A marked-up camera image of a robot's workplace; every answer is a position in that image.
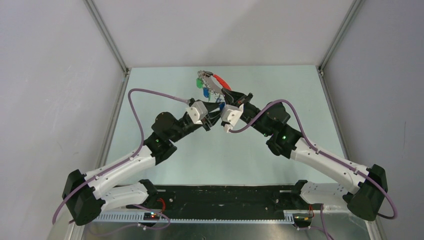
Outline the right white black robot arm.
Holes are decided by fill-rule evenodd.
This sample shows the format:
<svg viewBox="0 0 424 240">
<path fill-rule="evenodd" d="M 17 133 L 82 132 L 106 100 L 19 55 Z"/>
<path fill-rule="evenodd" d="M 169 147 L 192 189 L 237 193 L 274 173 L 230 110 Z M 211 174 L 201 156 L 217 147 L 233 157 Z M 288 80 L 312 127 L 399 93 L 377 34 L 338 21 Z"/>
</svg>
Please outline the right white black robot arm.
<svg viewBox="0 0 424 240">
<path fill-rule="evenodd" d="M 384 200 L 389 200 L 383 167 L 355 163 L 312 142 L 306 136 L 294 106 L 285 99 L 274 100 L 259 109 L 251 104 L 251 93 L 246 95 L 227 88 L 223 88 L 222 93 L 225 107 L 231 110 L 223 121 L 231 125 L 241 120 L 246 124 L 238 130 L 229 129 L 230 133 L 254 128 L 269 138 L 266 145 L 274 155 L 303 163 L 336 181 L 342 192 L 336 198 L 338 205 L 346 206 L 352 214 L 366 221 L 372 222 L 381 216 L 380 208 Z"/>
</svg>

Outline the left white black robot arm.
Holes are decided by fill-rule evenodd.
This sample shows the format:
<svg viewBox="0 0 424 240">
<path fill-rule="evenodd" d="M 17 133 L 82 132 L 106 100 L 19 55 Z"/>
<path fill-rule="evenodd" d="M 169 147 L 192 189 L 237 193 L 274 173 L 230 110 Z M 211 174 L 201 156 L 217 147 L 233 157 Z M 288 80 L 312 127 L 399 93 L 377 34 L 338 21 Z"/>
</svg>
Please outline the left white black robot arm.
<svg viewBox="0 0 424 240">
<path fill-rule="evenodd" d="M 117 185 L 167 160 L 177 150 L 175 142 L 200 128 L 209 131 L 221 118 L 223 108 L 222 102 L 190 99 L 180 119 L 170 112 L 159 113 L 151 126 L 152 134 L 126 156 L 86 173 L 78 169 L 72 171 L 67 177 L 62 198 L 73 222 L 83 226 L 101 212 L 125 205 L 156 206 L 158 194 L 149 181 L 142 180 L 126 187 Z"/>
</svg>

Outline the red handled metal key holder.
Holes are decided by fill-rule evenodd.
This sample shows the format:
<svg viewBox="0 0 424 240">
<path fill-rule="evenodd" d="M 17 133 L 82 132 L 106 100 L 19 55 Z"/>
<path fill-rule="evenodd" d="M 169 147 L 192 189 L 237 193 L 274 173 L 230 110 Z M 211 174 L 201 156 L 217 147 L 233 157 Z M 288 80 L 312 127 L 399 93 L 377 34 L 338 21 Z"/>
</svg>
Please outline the red handled metal key holder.
<svg viewBox="0 0 424 240">
<path fill-rule="evenodd" d="M 206 71 L 199 70 L 197 72 L 197 78 L 201 78 L 203 81 L 203 88 L 208 88 L 210 93 L 210 98 L 214 96 L 223 96 L 223 88 L 231 90 L 230 85 L 222 79 L 219 75 Z"/>
</svg>

